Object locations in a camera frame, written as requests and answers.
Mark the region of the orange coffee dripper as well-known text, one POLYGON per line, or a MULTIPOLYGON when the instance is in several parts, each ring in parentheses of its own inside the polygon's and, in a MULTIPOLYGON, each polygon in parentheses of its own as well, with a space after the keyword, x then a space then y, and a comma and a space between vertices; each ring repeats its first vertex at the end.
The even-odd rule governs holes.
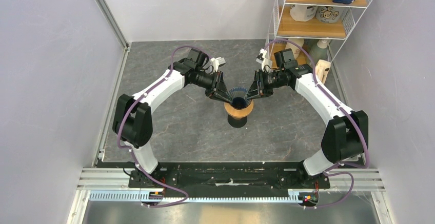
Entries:
POLYGON ((234 128, 241 128, 246 125, 249 114, 253 111, 254 102, 251 101, 245 108, 236 109, 229 103, 224 103, 227 112, 227 121, 234 128))

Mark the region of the blue coffee filter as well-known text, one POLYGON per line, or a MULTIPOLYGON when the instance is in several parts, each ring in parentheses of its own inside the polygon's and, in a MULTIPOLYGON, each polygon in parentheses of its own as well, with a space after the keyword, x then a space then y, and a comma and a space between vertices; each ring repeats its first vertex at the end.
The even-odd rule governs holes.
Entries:
POLYGON ((237 110, 245 109, 248 107, 246 100, 247 89, 244 87, 234 87, 230 89, 229 95, 231 97, 231 106, 237 110))

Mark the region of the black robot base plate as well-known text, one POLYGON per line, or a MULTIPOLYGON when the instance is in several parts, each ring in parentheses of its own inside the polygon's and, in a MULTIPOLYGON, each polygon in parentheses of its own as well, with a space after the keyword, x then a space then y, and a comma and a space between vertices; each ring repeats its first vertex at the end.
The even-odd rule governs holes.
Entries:
POLYGON ((289 189, 331 189, 335 177, 302 175, 301 162, 160 162, 149 179, 133 162, 100 162, 130 169, 130 188, 162 188, 165 198, 286 197, 289 189))

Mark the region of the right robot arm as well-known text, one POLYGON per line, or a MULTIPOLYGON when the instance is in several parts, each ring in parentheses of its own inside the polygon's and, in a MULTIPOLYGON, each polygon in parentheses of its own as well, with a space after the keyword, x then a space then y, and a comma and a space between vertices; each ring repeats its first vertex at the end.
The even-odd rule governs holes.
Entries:
POLYGON ((368 151, 368 116, 364 111, 354 111, 342 103, 308 64, 298 64, 289 49, 274 54, 276 70, 269 68, 267 56, 268 52, 261 49, 256 61, 262 67, 256 70, 246 99, 269 97, 276 88, 290 87, 311 104, 326 125, 321 148, 303 160, 302 169, 296 173, 301 187, 310 187, 317 175, 368 151))

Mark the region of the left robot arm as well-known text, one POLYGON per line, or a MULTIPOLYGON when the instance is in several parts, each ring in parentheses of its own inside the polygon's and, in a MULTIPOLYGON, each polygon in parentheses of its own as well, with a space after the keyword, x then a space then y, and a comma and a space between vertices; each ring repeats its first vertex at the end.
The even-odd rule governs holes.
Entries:
POLYGON ((142 182, 148 187, 156 187, 161 181, 160 172, 155 170, 159 162, 149 144, 154 111, 189 84, 203 88, 210 99, 230 103, 224 75, 219 70, 225 63, 222 57, 210 57, 201 49, 191 47, 187 57, 171 61, 164 74, 147 88, 118 98, 112 124, 117 145, 129 150, 136 167, 143 171, 142 182))

